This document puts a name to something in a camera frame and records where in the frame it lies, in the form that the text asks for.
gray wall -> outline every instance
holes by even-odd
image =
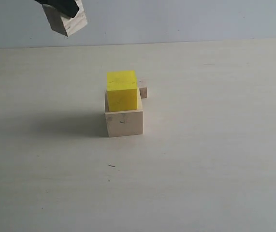
[[[276,0],[83,0],[86,28],[53,32],[34,0],[0,0],[0,48],[276,37]]]

table surface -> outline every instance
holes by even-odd
[[[148,83],[106,138],[106,73]],[[0,50],[0,232],[275,232],[276,39]]]

yellow block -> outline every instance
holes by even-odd
[[[108,72],[107,99],[110,112],[136,110],[138,100],[135,72]]]

